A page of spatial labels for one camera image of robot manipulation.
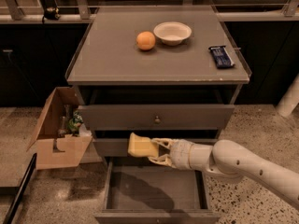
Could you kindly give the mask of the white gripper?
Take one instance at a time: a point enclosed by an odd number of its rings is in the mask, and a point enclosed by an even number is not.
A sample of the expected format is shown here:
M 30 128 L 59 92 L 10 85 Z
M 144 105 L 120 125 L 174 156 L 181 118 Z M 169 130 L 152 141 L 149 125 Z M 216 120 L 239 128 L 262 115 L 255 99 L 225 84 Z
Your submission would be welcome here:
M 149 157 L 154 164 L 173 167 L 179 170 L 190 170 L 189 156 L 192 142 L 187 140 L 175 140 L 170 138 L 152 138 L 151 142 L 170 149 L 170 155 L 164 154 L 159 157 Z

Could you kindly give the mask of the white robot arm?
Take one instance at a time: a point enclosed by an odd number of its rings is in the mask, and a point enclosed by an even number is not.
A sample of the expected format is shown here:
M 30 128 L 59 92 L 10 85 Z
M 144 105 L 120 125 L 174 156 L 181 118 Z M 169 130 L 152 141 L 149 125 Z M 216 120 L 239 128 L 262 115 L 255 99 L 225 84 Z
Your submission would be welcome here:
M 246 176 L 299 209 L 299 174 L 261 158 L 234 141 L 219 140 L 213 146 L 170 138 L 152 138 L 150 142 L 169 150 L 168 154 L 149 158 L 153 163 L 201 171 L 232 182 Z

